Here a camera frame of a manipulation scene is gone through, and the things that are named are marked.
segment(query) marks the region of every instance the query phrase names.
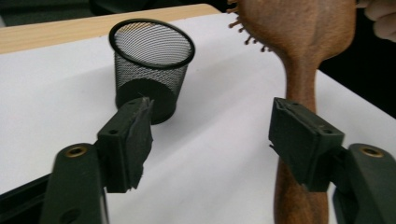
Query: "hairbrush handle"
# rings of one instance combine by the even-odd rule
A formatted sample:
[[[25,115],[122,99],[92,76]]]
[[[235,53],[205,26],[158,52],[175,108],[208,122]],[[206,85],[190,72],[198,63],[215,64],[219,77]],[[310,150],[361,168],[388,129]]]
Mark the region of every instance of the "hairbrush handle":
[[[287,73],[286,98],[299,102],[315,112],[317,66],[313,63],[285,63],[285,69]],[[274,198],[276,224],[328,223],[328,210],[327,194],[325,192],[308,192],[297,183],[289,167],[279,159]]]

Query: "wooden table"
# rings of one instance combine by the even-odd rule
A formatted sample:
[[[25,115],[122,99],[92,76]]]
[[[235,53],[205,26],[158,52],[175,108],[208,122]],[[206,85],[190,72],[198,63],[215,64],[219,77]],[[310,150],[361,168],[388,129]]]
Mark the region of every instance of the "wooden table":
[[[0,53],[35,49],[107,35],[119,21],[149,18],[175,21],[191,17],[220,13],[210,5],[168,7],[146,11],[98,16],[69,21],[53,21],[0,28]]]

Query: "brass screw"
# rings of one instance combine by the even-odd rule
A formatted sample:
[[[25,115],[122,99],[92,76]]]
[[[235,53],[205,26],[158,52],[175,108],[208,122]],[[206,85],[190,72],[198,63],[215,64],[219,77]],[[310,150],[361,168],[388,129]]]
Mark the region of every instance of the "brass screw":
[[[72,147],[66,151],[65,156],[69,158],[79,157],[84,155],[87,152],[87,150],[88,149],[85,147]]]
[[[361,152],[370,157],[375,157],[375,158],[382,158],[384,157],[384,153],[382,153],[380,150],[375,149],[375,148],[368,148],[368,147],[362,147]]]

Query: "cup rim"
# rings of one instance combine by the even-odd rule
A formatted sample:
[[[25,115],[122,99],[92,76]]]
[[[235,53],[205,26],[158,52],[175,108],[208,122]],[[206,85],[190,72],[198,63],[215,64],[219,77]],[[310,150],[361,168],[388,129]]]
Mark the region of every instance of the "cup rim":
[[[127,55],[126,53],[124,53],[116,44],[116,38],[115,38],[115,34],[116,32],[123,26],[130,24],[130,23],[135,23],[135,22],[150,22],[150,23],[156,23],[156,24],[160,24],[162,26],[166,26],[178,33],[180,33],[181,35],[183,35],[183,37],[186,38],[186,40],[189,42],[190,46],[191,46],[191,53],[190,55],[183,61],[178,62],[178,63],[171,63],[171,64],[159,64],[159,63],[147,63],[147,62],[143,62],[140,60],[137,60],[136,58],[133,58],[129,55]],[[157,21],[154,19],[144,19],[144,18],[137,18],[137,19],[129,19],[126,21],[121,21],[119,23],[117,23],[116,25],[114,25],[108,35],[108,39],[110,42],[111,47],[114,49],[114,51],[120,55],[123,59],[125,59],[126,61],[130,62],[130,63],[135,63],[138,64],[140,66],[144,66],[147,68],[153,68],[153,69],[162,69],[162,70],[167,70],[167,69],[175,69],[175,68],[179,68],[182,67],[188,63],[190,63],[192,61],[192,58],[194,57],[195,54],[195,46],[194,43],[192,42],[191,38],[182,30],[180,30],[179,28],[177,28],[176,26],[169,24],[167,22],[164,21]]]

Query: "black plastic part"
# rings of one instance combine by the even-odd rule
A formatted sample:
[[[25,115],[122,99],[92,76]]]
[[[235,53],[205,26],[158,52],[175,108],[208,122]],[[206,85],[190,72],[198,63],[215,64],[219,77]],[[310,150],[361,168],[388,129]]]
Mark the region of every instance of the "black plastic part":
[[[345,165],[359,203],[354,223],[396,223],[396,161],[392,156],[378,147],[354,144]]]
[[[275,98],[269,139],[298,183],[309,191],[326,191],[334,150],[344,134],[293,101]]]
[[[109,193],[137,188],[143,163],[151,151],[149,98],[132,100],[102,128],[95,143],[99,150]]]
[[[38,223],[50,175],[0,195],[0,223]]]
[[[108,223],[99,166],[93,145],[61,150],[49,178],[40,223]]]
[[[339,189],[332,196],[338,224],[353,224],[359,211],[358,201],[353,193],[345,194]]]

